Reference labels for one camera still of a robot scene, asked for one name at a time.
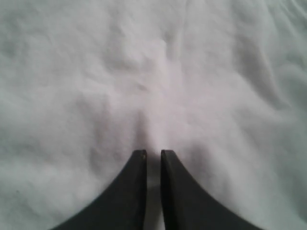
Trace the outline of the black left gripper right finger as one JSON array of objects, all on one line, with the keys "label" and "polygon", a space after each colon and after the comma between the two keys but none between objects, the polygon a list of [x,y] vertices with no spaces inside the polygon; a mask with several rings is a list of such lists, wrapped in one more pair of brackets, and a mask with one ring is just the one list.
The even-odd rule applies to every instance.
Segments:
[{"label": "black left gripper right finger", "polygon": [[160,191],[167,230],[256,230],[196,182],[172,150],[161,151]]}]

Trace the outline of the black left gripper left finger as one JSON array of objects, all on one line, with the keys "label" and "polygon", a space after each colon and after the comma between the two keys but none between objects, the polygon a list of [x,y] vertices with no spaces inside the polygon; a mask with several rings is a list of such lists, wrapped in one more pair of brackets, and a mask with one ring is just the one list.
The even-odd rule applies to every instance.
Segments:
[{"label": "black left gripper left finger", "polygon": [[119,175],[89,206],[56,230],[142,230],[147,195],[147,153],[135,150]]}]

